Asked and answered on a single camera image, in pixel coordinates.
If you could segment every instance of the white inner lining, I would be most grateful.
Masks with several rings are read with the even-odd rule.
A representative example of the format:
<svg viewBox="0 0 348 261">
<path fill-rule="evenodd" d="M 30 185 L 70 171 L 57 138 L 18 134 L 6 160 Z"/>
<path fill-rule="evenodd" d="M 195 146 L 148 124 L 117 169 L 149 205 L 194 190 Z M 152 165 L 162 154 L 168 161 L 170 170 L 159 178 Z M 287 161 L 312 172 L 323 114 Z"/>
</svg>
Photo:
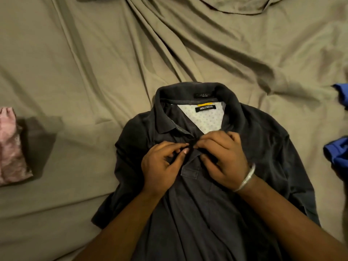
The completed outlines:
<svg viewBox="0 0 348 261">
<path fill-rule="evenodd" d="M 216 109 L 208 109 L 196 113 L 198 105 L 182 104 L 178 107 L 183 113 L 203 132 L 206 134 L 211 131 L 221 129 L 222 118 L 225 113 L 226 104 L 223 101 L 212 103 Z"/>
</svg>

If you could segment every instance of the silver bracelet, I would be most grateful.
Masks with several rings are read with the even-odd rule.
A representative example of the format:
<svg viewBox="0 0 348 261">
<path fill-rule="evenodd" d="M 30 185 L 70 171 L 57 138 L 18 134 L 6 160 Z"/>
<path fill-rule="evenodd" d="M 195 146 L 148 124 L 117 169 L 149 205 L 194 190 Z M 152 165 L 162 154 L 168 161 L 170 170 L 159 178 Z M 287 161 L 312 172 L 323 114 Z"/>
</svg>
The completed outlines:
<svg viewBox="0 0 348 261">
<path fill-rule="evenodd" d="M 253 165 L 251 166 L 251 169 L 250 169 L 248 175 L 245 177 L 245 179 L 243 180 L 243 182 L 241 183 L 239 188 L 237 188 L 236 190 L 233 190 L 233 192 L 237 192 L 238 190 L 241 190 L 248 183 L 248 181 L 254 175 L 255 168 L 256 168 L 255 163 L 253 163 Z"/>
</svg>

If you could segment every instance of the blue cloth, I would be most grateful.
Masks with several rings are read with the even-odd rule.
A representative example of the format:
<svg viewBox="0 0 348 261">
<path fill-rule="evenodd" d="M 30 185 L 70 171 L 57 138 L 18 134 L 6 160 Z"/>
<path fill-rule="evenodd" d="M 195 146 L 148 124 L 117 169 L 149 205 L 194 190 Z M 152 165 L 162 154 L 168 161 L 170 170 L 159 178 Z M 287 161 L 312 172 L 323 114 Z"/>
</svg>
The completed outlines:
<svg viewBox="0 0 348 261">
<path fill-rule="evenodd" d="M 344 180 L 348 180 L 348 136 L 324 146 L 325 157 Z"/>
<path fill-rule="evenodd" d="M 348 83 L 336 83 L 333 87 L 339 93 L 339 101 L 342 105 L 348 107 Z"/>
</svg>

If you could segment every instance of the beige bed sheet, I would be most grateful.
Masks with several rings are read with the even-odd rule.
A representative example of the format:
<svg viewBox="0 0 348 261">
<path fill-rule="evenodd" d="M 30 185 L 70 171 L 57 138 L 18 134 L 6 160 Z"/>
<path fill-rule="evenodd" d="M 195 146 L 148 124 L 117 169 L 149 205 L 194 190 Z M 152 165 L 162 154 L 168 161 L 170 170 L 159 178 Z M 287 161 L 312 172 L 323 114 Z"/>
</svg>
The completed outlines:
<svg viewBox="0 0 348 261">
<path fill-rule="evenodd" d="M 0 0 L 0 104 L 26 128 L 34 177 L 0 188 L 0 257 L 68 261 L 117 181 L 114 143 L 157 88 L 216 81 L 289 132 L 325 230 L 345 196 L 322 147 L 348 133 L 330 86 L 348 81 L 348 1 L 282 0 L 222 13 L 201 0 Z"/>
</svg>

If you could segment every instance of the person's left arm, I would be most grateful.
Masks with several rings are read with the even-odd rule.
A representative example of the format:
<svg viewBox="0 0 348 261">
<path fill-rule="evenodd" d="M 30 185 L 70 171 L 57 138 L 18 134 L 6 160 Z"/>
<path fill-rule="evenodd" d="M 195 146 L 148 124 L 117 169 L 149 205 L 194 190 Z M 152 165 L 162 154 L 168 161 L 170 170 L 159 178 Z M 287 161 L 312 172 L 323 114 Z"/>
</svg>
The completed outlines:
<svg viewBox="0 0 348 261">
<path fill-rule="evenodd" d="M 184 162 L 188 144 L 162 142 L 144 156 L 141 168 L 144 188 L 110 224 L 74 259 L 74 261 L 128 261 L 150 215 L 172 186 Z M 169 165 L 165 160 L 173 152 L 180 154 Z"/>
</svg>

